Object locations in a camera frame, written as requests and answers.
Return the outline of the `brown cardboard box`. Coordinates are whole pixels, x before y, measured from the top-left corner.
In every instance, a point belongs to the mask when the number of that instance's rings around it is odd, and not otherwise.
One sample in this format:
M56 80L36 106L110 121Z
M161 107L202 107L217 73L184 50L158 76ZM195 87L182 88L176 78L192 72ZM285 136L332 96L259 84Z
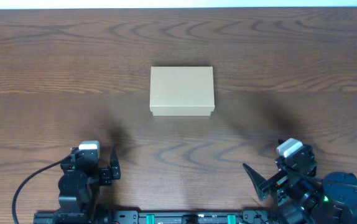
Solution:
M215 109L213 67L152 67L153 116L210 116Z

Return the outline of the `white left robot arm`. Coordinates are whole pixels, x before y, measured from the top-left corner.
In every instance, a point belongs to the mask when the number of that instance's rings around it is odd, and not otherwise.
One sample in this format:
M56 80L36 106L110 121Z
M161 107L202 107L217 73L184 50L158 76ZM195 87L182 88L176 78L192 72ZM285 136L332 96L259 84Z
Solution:
M89 223L96 220L96 201L100 187L110 186L121 178L116 148L111 148L109 165L99 166L96 149L71 148L68 158L61 163L63 176L58 181L61 223Z

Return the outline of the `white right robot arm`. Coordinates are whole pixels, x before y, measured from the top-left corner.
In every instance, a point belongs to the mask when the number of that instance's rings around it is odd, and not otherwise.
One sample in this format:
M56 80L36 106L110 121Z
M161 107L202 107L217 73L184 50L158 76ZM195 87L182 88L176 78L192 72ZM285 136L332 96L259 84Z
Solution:
M249 165L259 200L272 197L276 210L260 215L261 223L349 223L357 224L357 177L331 172L317 178L312 147L301 142L280 142L275 160L278 173L265 179Z

